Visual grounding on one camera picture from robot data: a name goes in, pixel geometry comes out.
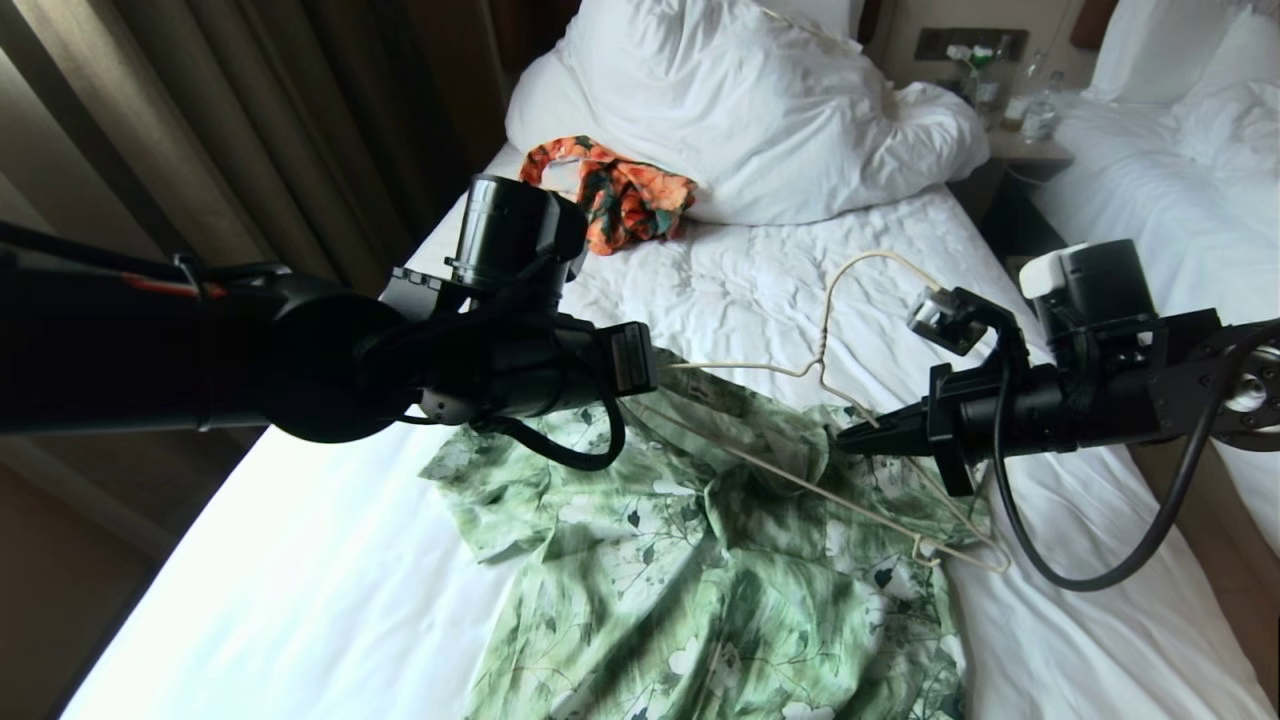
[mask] white bedsheet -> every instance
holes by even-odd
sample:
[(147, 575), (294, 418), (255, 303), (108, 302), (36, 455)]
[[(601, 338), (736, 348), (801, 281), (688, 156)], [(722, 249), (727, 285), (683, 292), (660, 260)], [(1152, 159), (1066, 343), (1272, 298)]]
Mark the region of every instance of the white bedsheet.
[[(1233, 188), (1178, 151), (1167, 108), (1079, 100), (1057, 141), (1075, 164), (1036, 204), (1069, 245), (1132, 238), (1161, 314), (1216, 307), (1225, 324), (1280, 316), (1280, 228), (1265, 219), (1275, 208), (1234, 208)], [(1280, 553), (1280, 454), (1215, 445)]]
[[(508, 147), (493, 168), (509, 176), (518, 161)], [(440, 269), (460, 218), (454, 208), (411, 265)], [(814, 346), (824, 278), (881, 247), (1015, 309), (1038, 343), (1012, 284), (942, 188), (820, 224), (689, 231), (590, 258), (562, 307), (598, 324), (648, 322), (657, 343), (690, 360), (797, 364)], [(829, 359), (837, 387), (891, 410), (918, 400), (929, 365), (950, 357), (902, 324), (918, 281), (876, 263), (837, 292)], [(735, 331), (756, 324), (763, 333)], [(727, 375), (794, 405), (831, 401), (810, 380)], [(64, 717), (460, 717), (520, 560), (474, 564), (416, 478), (445, 436), (397, 427), (324, 447), (269, 430)], [(1124, 451), (1023, 457), (1010, 470), (1037, 539), (1068, 574), (1115, 562), (1155, 509)], [(1004, 577), (950, 570), (973, 717), (1272, 715), (1176, 532), (1148, 568), (1101, 593), (1060, 592), (1020, 556)]]

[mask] headboard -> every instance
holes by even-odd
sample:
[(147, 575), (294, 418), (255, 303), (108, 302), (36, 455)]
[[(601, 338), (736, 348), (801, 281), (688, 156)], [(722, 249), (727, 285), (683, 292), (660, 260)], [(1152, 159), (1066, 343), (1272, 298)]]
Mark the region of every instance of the headboard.
[[(502, 69), (518, 74), (563, 37), (581, 0), (488, 0)], [(879, 23), (881, 3), (867, 0), (858, 22), (858, 42), (870, 42)]]
[(1119, 1), (1084, 0), (1080, 14), (1075, 18), (1075, 27), (1071, 28), (1071, 45), (1082, 50), (1102, 47), (1102, 38), (1107, 35), (1107, 24), (1111, 23), (1111, 14), (1116, 12)]

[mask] plastic bottle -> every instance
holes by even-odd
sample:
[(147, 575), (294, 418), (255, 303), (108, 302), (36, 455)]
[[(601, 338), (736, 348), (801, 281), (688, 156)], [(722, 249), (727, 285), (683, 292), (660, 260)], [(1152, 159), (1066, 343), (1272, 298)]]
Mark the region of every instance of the plastic bottle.
[(1005, 105), (1005, 114), (1000, 119), (1000, 127), (1018, 132), (1023, 127), (1023, 118), (1027, 115), (1027, 106), (1036, 97), (1039, 86), (1039, 74), (1044, 69), (1044, 53), (1037, 50), (1029, 60), (1018, 70), (1014, 86), (1009, 90), (1009, 104)]
[(982, 69), (975, 92), (975, 109), (987, 115), (1000, 106), (1000, 94), (1009, 87), (1009, 56), (1014, 51), (1014, 36), (1004, 35), (992, 61)]
[(1027, 117), (1023, 118), (1023, 128), (1019, 131), (1024, 142), (1039, 142), (1052, 135), (1060, 92), (1062, 92), (1062, 73), (1055, 70), (1048, 77), (1044, 90), (1027, 106)]

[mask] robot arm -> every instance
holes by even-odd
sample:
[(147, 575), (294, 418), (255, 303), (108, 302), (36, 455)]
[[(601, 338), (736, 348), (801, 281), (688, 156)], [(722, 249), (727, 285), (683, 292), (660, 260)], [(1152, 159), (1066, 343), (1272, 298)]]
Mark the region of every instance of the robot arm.
[[(846, 452), (933, 455), (951, 495), (972, 495), (969, 466), (989, 459), (1010, 527), (1030, 564), (1053, 584), (1100, 591), (1155, 555), (1187, 497), (1210, 436), (1254, 451), (1280, 450), (1280, 320), (1224, 328), (1212, 310), (1158, 318), (1130, 241), (1038, 259), (1023, 272), (1057, 366), (1028, 364), (1012, 315), (964, 290), (925, 293), (910, 324), (957, 354), (996, 329), (977, 369), (933, 368), (929, 396), (879, 428), (841, 433)], [(1093, 578), (1065, 578), (1023, 524), (1005, 456), (1189, 434), (1169, 496), (1134, 550)]]
[[(273, 423), (347, 442), (397, 420), (471, 424), (571, 468), (603, 469), (625, 441), (617, 398), (653, 391), (657, 369), (646, 325), (596, 329), (558, 313), (585, 229), (558, 195), (479, 176), (452, 277), (397, 269), (379, 301), (280, 265), (163, 265), (0, 223), (0, 433)], [(1158, 547), (1211, 433), (1280, 450), (1280, 322), (1224, 328), (1212, 310), (1157, 316), (1128, 241), (1041, 259), (1024, 291), (1056, 366), (1030, 366), (1007, 310), (963, 288), (929, 291), (910, 319), (915, 332), (964, 355), (995, 328), (995, 352), (973, 370), (933, 368), (928, 397), (878, 428), (845, 430), (837, 446), (931, 455), (951, 495), (972, 493), (969, 468), (993, 460), (1037, 569), (1069, 589), (1101, 589)], [(599, 455), (518, 420), (596, 401), (612, 430)], [(413, 404), (421, 416), (404, 415)], [(1170, 498), (1125, 561), (1087, 580), (1044, 564), (1012, 501), (1006, 455), (1187, 433)]]
[[(452, 278), (397, 269), (379, 301), (279, 265), (169, 266), (0, 224), (0, 242), (44, 255), (0, 255), (0, 433), (273, 423), (347, 442), (401, 419), (472, 423), (603, 468), (622, 448), (616, 398), (653, 389), (655, 370), (646, 325), (557, 311), (584, 237), (573, 204), (481, 176)], [(516, 420), (598, 400), (605, 455)], [(413, 404), (425, 418), (404, 416)]]

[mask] pillow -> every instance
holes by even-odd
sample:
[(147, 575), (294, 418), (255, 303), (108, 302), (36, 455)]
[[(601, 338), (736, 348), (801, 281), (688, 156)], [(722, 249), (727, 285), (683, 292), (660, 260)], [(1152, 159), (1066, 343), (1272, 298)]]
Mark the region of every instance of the pillow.
[(1280, 82), (1280, 24), (1243, 8), (1204, 65), (1187, 101), (1199, 100), (1239, 82)]
[(856, 37), (863, 0), (755, 0), (787, 18), (812, 23), (832, 37)]
[(977, 114), (942, 88), (893, 92), (849, 40), (751, 0), (585, 0), (521, 77), (521, 150), (588, 135), (699, 183), (694, 219), (797, 224), (890, 202), (986, 161)]
[(1085, 97), (1176, 102), (1196, 83), (1233, 17), (1226, 0), (1120, 0)]
[(1280, 225), (1280, 85), (1244, 81), (1174, 108), (1178, 150), (1204, 165), (1224, 208), (1268, 237)]

